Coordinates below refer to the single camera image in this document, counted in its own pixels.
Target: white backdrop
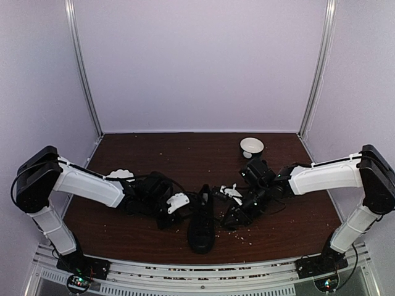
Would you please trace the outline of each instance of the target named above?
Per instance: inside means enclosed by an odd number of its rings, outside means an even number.
[[[325,0],[75,0],[104,132],[296,132]]]

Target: white wall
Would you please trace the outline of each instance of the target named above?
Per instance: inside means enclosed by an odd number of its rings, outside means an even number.
[[[325,0],[76,0],[105,132],[296,132]]]
[[[0,287],[21,295],[41,234],[9,189],[17,168],[51,144],[84,164],[96,135],[77,75],[64,1],[1,1]],[[64,204],[57,196],[56,204]]]
[[[307,144],[315,160],[373,144],[395,168],[395,1],[339,1],[335,35]],[[332,192],[347,217],[362,191]],[[395,215],[365,236],[384,295],[394,295]]]

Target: black shoe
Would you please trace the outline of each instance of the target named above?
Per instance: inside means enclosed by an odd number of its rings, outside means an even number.
[[[209,185],[203,185],[197,198],[199,202],[188,226],[188,244],[195,253],[207,254],[215,239],[214,198]]]

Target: floor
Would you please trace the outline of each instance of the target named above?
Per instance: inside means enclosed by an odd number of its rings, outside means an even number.
[[[310,162],[295,134],[175,133],[107,134],[89,169],[107,175],[119,168],[136,175],[160,171],[182,184],[187,191],[237,183],[246,159],[239,142],[246,136],[264,144],[263,157],[277,172],[293,162]],[[188,247],[188,220],[170,229],[158,230],[152,218],[126,216],[114,208],[74,197],[65,216],[66,225],[77,235],[88,255],[152,263],[217,264],[274,260],[318,253],[340,221],[326,191],[285,200],[287,207],[264,215],[235,232],[216,226],[210,253],[197,255]],[[218,216],[228,204],[215,201]],[[273,213],[281,205],[272,203]]]

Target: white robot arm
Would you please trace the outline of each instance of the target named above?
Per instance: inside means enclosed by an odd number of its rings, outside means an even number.
[[[341,187],[364,188],[365,198],[331,234],[322,253],[296,262],[300,278],[334,271],[336,266],[346,267],[344,253],[375,221],[395,208],[395,173],[372,145],[330,162],[287,166],[278,174],[256,158],[240,173],[250,190],[229,208],[222,222],[225,227],[252,223],[272,199]]]
[[[129,215],[150,215],[160,228],[170,226],[177,217],[175,211],[189,203],[185,194],[171,196],[172,184],[160,173],[152,172],[132,185],[130,181],[134,180],[126,170],[113,171],[109,176],[86,170],[60,157],[55,147],[47,146],[19,168],[12,187],[16,183],[16,206],[33,218],[55,247],[60,257],[58,268],[81,275],[90,275],[93,269],[96,278],[105,279],[109,262],[83,255],[77,238],[52,207],[49,195],[52,190],[67,192],[120,208]]]

